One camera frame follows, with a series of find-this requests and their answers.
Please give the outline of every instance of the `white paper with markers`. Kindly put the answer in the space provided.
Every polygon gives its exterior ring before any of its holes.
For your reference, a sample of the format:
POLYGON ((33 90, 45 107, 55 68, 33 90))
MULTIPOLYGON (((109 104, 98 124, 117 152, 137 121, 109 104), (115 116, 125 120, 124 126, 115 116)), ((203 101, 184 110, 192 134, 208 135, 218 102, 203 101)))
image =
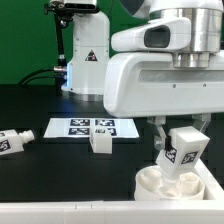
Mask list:
POLYGON ((44 138, 85 138, 93 126, 107 127, 113 138, 138 138, 133 119, 51 118, 44 138))

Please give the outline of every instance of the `warning label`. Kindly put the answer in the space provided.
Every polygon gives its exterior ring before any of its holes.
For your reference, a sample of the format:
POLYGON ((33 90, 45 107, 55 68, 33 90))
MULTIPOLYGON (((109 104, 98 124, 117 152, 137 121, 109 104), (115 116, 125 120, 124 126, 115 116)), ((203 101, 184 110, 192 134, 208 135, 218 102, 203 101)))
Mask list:
POLYGON ((98 61, 93 50, 90 51, 89 55, 86 58, 86 61, 98 61))

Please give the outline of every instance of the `black table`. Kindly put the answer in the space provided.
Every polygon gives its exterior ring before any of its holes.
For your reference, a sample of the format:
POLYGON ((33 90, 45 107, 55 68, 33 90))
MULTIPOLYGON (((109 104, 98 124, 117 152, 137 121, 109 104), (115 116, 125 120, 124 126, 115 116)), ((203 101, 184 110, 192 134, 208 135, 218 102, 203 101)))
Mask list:
MULTIPOLYGON (((0 157, 0 202, 133 200, 136 173, 158 152, 146 118, 134 119, 140 138, 114 139, 113 154, 94 154, 89 139, 44 139, 50 118, 110 118, 102 102, 56 96, 53 86, 0 85, 0 130, 32 130, 24 152, 0 157)), ((168 117, 165 130, 192 125, 191 116, 168 117)), ((203 162, 224 187, 224 121, 213 116, 203 162)))

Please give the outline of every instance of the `cylindrical holder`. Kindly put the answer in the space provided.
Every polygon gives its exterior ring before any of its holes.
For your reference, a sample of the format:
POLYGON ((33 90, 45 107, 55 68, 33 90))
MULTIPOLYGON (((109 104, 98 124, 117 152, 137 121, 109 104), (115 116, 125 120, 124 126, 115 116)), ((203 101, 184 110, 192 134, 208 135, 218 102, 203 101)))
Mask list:
POLYGON ((166 176, 159 166, 146 167, 136 175, 136 201, 203 200, 205 184, 193 172, 183 173, 174 182, 164 181, 166 176))
POLYGON ((197 194, 199 188, 199 177, 190 172, 180 175, 179 182, 177 183, 177 188, 186 195, 197 194))
POLYGON ((155 169, 145 169, 144 172, 139 175, 139 182, 148 191, 155 191, 162 183, 161 172, 155 169))

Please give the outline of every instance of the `small white box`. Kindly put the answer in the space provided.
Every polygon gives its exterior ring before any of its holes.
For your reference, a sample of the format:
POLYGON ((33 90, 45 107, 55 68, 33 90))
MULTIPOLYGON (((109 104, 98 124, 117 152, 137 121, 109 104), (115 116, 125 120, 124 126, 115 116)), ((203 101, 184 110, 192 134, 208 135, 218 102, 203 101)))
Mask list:
POLYGON ((112 154, 112 136, 106 127, 91 127, 89 140, 94 153, 112 154))
POLYGON ((171 129, 168 135, 172 147, 170 151, 162 150, 156 161, 168 176, 191 170, 210 140, 191 126, 171 129))

